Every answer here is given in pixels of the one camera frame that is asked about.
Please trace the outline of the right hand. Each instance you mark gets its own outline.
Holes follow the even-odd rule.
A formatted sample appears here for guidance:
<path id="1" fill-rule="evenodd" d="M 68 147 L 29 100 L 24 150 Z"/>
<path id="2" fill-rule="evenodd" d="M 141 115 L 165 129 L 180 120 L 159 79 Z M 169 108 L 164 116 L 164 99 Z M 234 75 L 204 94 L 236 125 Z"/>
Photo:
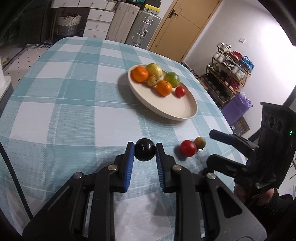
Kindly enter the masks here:
<path id="1" fill-rule="evenodd" d="M 247 193 L 245 192 L 243 187 L 238 184 L 235 184 L 233 192 L 243 203 L 250 199 L 249 197 L 247 197 Z M 257 203 L 259 206 L 265 205 L 271 200 L 273 194 L 274 189 L 269 189 L 267 192 L 255 196 L 255 203 Z"/>

